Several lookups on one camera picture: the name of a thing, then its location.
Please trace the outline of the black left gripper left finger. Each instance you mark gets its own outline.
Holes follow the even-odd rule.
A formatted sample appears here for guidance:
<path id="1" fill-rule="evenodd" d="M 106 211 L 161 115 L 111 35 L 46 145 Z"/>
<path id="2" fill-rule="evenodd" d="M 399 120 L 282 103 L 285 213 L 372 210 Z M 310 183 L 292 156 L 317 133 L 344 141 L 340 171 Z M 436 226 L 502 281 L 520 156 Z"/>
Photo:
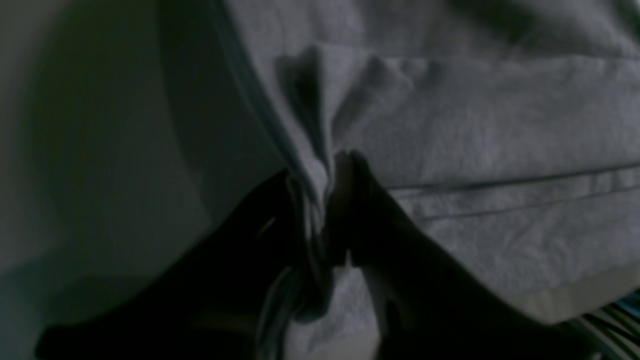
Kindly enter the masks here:
<path id="1" fill-rule="evenodd" d="M 39 360 L 254 360 L 259 313 L 294 261 L 295 212 L 281 171 L 250 191 L 142 292 L 77 324 L 46 328 Z"/>

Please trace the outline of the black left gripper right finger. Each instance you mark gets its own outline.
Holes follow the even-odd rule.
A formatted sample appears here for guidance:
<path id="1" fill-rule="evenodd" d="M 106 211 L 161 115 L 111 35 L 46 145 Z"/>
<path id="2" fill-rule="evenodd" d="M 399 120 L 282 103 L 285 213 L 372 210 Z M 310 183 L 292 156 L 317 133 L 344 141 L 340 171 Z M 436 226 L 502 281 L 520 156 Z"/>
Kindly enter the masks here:
<path id="1" fill-rule="evenodd" d="M 377 360 L 594 360 L 597 347 L 487 289 L 409 219 L 357 152 L 336 157 L 332 246 L 362 271 L 381 335 Z"/>

